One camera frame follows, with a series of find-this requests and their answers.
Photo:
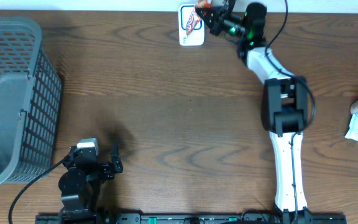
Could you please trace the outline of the red Top chocolate bar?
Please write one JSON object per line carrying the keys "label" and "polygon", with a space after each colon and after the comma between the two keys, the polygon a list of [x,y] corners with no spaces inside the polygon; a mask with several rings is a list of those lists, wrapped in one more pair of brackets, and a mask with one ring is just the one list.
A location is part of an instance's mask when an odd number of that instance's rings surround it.
{"label": "red Top chocolate bar", "polygon": [[190,12],[188,21],[186,23],[186,35],[189,36],[196,28],[196,26],[200,23],[201,18],[196,13],[197,8],[211,8],[213,0],[198,0],[198,2],[193,7]]}

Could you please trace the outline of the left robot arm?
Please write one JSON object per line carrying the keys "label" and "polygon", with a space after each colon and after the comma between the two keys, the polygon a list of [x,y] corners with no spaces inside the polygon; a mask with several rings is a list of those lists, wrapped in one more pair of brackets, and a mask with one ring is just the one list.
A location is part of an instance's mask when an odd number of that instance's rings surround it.
{"label": "left robot arm", "polygon": [[70,147],[63,162],[67,172],[58,187],[62,193],[63,208],[58,214],[59,223],[116,223],[116,217],[106,208],[98,207],[101,186],[123,172],[119,156],[119,143],[113,143],[107,162],[99,162],[98,141],[82,139]]}

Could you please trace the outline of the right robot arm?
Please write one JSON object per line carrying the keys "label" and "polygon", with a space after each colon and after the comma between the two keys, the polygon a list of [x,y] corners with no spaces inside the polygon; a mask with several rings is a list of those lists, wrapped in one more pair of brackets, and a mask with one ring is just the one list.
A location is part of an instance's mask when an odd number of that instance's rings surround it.
{"label": "right robot arm", "polygon": [[304,130],[316,114],[314,96],[302,76],[289,72],[273,55],[264,35],[267,8],[250,3],[243,17],[233,14],[235,1],[221,7],[198,3],[195,13],[218,36],[237,37],[237,56],[264,86],[261,122],[268,131],[275,155],[277,214],[262,223],[312,223],[303,193],[301,145]]}

